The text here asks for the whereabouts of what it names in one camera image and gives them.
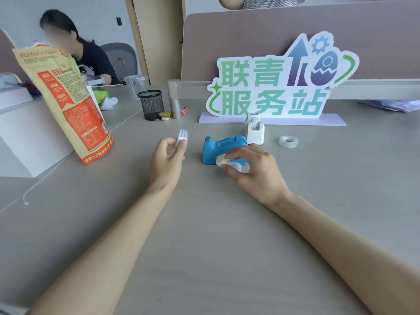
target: person's left hand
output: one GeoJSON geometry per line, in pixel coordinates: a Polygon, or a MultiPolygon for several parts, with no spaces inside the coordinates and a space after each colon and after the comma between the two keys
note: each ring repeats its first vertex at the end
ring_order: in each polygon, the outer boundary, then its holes
{"type": "Polygon", "coordinates": [[[175,148],[176,138],[162,138],[153,153],[150,164],[148,192],[163,192],[170,197],[181,175],[187,141],[181,140],[175,148]]]}

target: snack bag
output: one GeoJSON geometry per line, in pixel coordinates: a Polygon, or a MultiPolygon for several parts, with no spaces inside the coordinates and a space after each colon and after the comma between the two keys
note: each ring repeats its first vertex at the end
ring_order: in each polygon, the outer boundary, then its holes
{"type": "Polygon", "coordinates": [[[13,52],[83,163],[106,155],[113,144],[111,133],[70,54],[50,46],[13,52]]]}

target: green curved line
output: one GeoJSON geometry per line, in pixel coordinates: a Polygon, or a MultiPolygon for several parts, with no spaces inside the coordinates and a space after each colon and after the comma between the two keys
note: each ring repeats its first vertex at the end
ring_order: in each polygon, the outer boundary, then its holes
{"type": "Polygon", "coordinates": [[[212,112],[215,112],[216,114],[220,114],[220,111],[215,110],[212,105],[213,105],[214,100],[220,96],[220,93],[221,93],[221,91],[216,93],[216,95],[213,96],[213,98],[210,100],[210,103],[209,103],[210,110],[212,112]]]}
{"type": "Polygon", "coordinates": [[[350,62],[350,68],[347,70],[347,72],[345,72],[341,77],[337,78],[334,81],[334,84],[337,84],[339,81],[341,81],[343,78],[345,78],[347,75],[350,74],[350,72],[353,70],[354,66],[356,65],[356,61],[354,60],[354,58],[352,58],[350,55],[345,54],[343,56],[343,58],[345,60],[348,60],[350,62]]]}

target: egg graphic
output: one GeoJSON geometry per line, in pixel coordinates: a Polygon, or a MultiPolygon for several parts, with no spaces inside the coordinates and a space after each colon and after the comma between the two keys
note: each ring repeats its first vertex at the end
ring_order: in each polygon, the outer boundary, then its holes
{"type": "Polygon", "coordinates": [[[338,62],[339,58],[334,51],[321,56],[311,73],[312,84],[316,86],[328,84],[337,74],[338,62]]]}

